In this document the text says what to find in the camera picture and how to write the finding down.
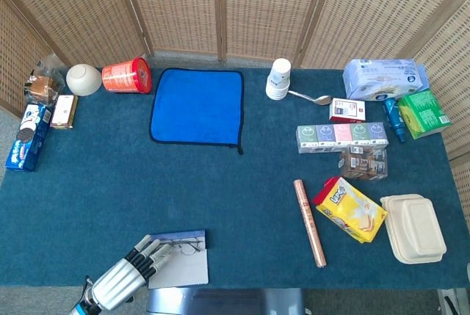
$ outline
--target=stack of paper cups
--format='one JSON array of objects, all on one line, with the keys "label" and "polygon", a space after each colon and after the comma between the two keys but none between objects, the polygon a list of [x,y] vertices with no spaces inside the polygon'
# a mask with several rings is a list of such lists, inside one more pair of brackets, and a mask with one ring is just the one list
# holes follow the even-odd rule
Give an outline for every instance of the stack of paper cups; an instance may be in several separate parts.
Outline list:
[{"label": "stack of paper cups", "polygon": [[284,58],[275,60],[267,77],[266,94],[272,100],[281,100],[286,97],[290,84],[291,62]]}]

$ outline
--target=gray carpet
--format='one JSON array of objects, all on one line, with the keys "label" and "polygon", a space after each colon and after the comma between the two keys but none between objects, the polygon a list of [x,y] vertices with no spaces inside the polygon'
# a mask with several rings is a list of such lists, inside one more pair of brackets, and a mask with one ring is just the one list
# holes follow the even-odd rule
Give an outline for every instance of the gray carpet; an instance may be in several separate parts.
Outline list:
[{"label": "gray carpet", "polygon": [[[271,62],[249,59],[218,62],[213,56],[181,55],[171,52],[158,53],[151,60],[151,67],[154,68],[270,68],[270,66]],[[10,150],[17,127],[18,120],[0,111],[0,181],[4,176],[3,162]],[[67,314],[78,300],[81,291],[81,287],[0,287],[0,315]],[[107,314],[143,315],[147,299],[148,293],[142,289],[134,303],[122,305],[117,311]],[[312,290],[307,292],[305,302],[313,315],[440,313],[435,290]],[[236,315],[228,311],[224,314]]]}]

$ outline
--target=red canister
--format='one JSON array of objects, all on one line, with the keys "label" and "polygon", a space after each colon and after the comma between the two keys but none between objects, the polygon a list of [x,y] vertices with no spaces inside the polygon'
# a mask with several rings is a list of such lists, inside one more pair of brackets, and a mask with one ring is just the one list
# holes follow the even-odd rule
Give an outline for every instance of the red canister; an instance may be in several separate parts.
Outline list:
[{"label": "red canister", "polygon": [[101,72],[103,86],[112,93],[149,93],[152,90],[150,68],[142,57],[108,65]]}]

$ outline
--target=chip bag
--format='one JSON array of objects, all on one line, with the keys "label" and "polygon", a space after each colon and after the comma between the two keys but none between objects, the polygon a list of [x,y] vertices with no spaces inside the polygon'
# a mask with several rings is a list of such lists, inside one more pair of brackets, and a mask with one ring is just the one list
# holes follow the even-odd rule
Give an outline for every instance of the chip bag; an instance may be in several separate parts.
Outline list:
[{"label": "chip bag", "polygon": [[318,211],[361,243],[374,239],[387,215],[387,211],[341,177],[328,179],[313,203]]}]

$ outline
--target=metal spoon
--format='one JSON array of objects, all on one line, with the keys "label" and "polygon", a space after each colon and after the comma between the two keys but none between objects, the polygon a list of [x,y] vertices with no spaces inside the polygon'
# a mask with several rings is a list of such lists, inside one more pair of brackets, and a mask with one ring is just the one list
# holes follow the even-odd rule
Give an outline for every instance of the metal spoon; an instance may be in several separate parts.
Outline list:
[{"label": "metal spoon", "polygon": [[331,101],[333,100],[333,97],[331,97],[329,95],[320,96],[318,98],[312,98],[310,96],[303,95],[302,93],[296,93],[295,91],[291,91],[291,90],[289,90],[288,93],[290,93],[291,95],[297,96],[297,97],[304,98],[307,101],[313,102],[314,104],[319,104],[320,106],[330,104]]}]

